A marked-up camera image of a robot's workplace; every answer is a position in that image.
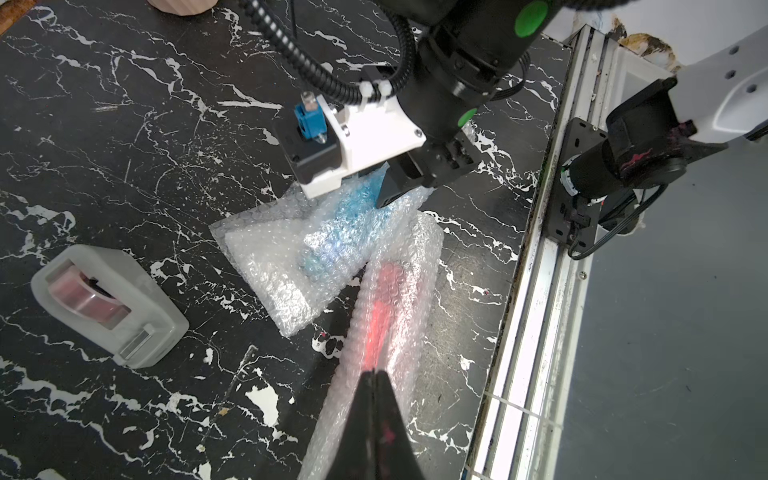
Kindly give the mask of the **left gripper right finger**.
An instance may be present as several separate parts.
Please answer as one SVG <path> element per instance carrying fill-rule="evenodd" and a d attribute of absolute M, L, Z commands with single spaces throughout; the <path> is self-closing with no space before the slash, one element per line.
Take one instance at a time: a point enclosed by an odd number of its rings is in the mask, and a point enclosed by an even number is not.
<path fill-rule="evenodd" d="M 375 478 L 424 480 L 411 447 L 397 399 L 384 371 L 374 375 Z"/>

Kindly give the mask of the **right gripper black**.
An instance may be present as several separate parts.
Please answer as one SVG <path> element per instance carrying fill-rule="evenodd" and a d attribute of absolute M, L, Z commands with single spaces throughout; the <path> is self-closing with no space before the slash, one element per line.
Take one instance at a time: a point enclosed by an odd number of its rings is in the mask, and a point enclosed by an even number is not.
<path fill-rule="evenodd" d="M 386 162 L 376 207 L 386 207 L 417 187 L 449 184 L 471 173 L 481 160 L 481 152 L 463 132 L 444 143 L 428 140 Z"/>

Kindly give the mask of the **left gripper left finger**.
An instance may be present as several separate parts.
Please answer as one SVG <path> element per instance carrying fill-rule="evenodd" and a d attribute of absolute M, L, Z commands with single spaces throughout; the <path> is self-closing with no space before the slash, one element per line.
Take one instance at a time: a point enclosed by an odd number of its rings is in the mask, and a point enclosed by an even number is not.
<path fill-rule="evenodd" d="M 375 372 L 358 381 L 338 449 L 326 479 L 375 479 Z"/>

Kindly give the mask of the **bubble wrap sheet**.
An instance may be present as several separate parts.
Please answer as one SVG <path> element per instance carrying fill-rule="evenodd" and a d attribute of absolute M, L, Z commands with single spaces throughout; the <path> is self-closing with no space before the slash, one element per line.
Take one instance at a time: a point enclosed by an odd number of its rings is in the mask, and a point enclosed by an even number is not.
<path fill-rule="evenodd" d="M 343 180 L 340 188 L 355 178 L 358 177 Z M 294 184 L 278 200 L 210 226 L 221 251 L 285 338 L 294 336 L 320 316 L 372 258 L 376 248 L 396 240 L 405 231 L 432 192 L 418 187 L 383 207 L 391 212 L 391 217 L 378 239 L 332 269 L 329 275 L 312 280 L 299 267 L 303 237 L 313 214 L 330 205 L 334 191 L 310 199 Z"/>
<path fill-rule="evenodd" d="M 406 426 L 443 239 L 418 211 L 366 266 L 300 478 L 423 478 Z"/>

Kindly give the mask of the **grey tape dispenser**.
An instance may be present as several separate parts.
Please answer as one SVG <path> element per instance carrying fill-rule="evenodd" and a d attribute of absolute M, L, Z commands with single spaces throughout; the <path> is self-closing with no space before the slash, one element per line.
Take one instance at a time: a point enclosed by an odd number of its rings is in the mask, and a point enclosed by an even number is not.
<path fill-rule="evenodd" d="M 32 277 L 36 301 L 52 317 L 132 369 L 156 365 L 189 322 L 129 254 L 76 244 Z"/>

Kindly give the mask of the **blue wine bottle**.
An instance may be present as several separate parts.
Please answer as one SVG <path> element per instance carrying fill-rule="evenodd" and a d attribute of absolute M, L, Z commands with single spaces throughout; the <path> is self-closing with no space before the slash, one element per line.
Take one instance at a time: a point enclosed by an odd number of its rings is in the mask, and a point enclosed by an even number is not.
<path fill-rule="evenodd" d="M 331 273 L 378 239 L 391 212 L 377 206 L 386 170 L 358 177 L 334 191 L 330 205 L 313 214 L 303 237 L 299 267 L 312 280 Z"/>

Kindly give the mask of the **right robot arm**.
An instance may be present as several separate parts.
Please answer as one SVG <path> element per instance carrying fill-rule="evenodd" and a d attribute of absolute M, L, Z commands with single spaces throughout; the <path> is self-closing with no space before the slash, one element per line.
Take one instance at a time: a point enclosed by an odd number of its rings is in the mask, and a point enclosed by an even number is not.
<path fill-rule="evenodd" d="M 377 203 L 465 173 L 451 144 L 476 110 L 501 96 L 499 82 L 561 10 L 559 1 L 386 1 L 383 9 L 426 28 L 403 58 L 398 93 L 405 115 L 426 136 L 423 148 L 395 157 Z M 767 33 L 758 30 L 615 107 L 604 141 L 569 161 L 560 181 L 573 197 L 600 200 L 679 178 L 695 161 L 738 138 L 767 132 Z"/>

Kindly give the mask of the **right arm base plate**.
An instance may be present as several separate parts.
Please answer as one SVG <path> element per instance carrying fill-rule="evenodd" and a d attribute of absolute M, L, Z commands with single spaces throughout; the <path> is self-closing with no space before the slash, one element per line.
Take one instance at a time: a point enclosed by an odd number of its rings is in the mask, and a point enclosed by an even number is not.
<path fill-rule="evenodd" d="M 637 201 L 606 166 L 607 139 L 605 131 L 574 117 L 567 123 L 556 163 L 544 233 L 578 254 L 594 245 L 600 225 L 613 228 L 616 222 L 605 218 L 609 213 Z"/>

